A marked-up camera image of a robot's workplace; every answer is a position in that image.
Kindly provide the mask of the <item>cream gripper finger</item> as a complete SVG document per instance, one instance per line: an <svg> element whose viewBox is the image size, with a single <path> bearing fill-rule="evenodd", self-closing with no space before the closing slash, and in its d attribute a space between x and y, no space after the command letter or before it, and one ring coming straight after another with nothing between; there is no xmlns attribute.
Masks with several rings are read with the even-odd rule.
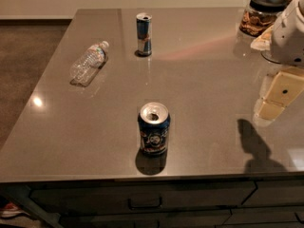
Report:
<svg viewBox="0 0 304 228"><path fill-rule="evenodd" d="M256 115L273 121L304 91L304 70L286 67L275 76L267 76L256 102Z"/></svg>

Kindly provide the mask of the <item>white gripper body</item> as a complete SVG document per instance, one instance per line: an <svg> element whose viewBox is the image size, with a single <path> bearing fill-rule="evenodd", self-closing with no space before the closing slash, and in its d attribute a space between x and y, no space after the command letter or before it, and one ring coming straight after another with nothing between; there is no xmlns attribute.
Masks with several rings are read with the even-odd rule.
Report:
<svg viewBox="0 0 304 228"><path fill-rule="evenodd" d="M271 54L281 64L304 66L304 0L293 0L275 20Z"/></svg>

